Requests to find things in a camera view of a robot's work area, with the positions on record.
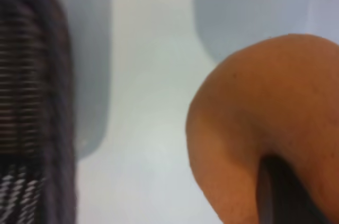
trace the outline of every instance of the white wall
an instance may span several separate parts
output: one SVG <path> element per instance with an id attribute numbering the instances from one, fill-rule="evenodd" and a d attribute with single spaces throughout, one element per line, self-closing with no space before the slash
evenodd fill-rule
<path id="1" fill-rule="evenodd" d="M 217 62 L 308 32 L 339 42 L 339 0 L 64 0 L 75 44 L 79 223 L 220 223 L 184 123 Z"/>

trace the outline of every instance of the white surface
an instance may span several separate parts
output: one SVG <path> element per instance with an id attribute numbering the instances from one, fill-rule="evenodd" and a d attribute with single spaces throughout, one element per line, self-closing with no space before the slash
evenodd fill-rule
<path id="1" fill-rule="evenodd" d="M 339 41 L 339 0 L 110 0 L 112 25 L 100 14 L 107 11 L 101 0 L 65 1 L 78 99 L 101 94 L 92 80 L 100 69 L 83 64 L 105 54 L 84 47 L 106 38 L 99 30 L 106 26 L 113 43 L 108 127 L 78 166 L 80 224 L 220 223 L 186 154 L 184 124 L 195 91 L 216 62 L 256 41 L 289 32 Z M 92 111 L 78 102 L 78 134 L 100 142 L 90 132 L 104 121 L 84 119 Z"/>

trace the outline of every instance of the white bathtub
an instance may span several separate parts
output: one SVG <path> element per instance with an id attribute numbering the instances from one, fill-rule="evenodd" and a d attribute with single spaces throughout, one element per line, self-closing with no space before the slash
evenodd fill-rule
<path id="1" fill-rule="evenodd" d="M 77 78 L 78 222 L 217 224 L 186 154 L 189 102 L 265 38 L 339 43 L 339 0 L 64 0 Z"/>

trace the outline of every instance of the white floor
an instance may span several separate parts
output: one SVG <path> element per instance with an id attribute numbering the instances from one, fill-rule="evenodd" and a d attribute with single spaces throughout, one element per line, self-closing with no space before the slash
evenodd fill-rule
<path id="1" fill-rule="evenodd" d="M 186 153 L 195 91 L 217 62 L 259 40 L 307 32 L 339 42 L 339 0 L 64 1 L 76 52 L 80 224 L 220 223 Z"/>

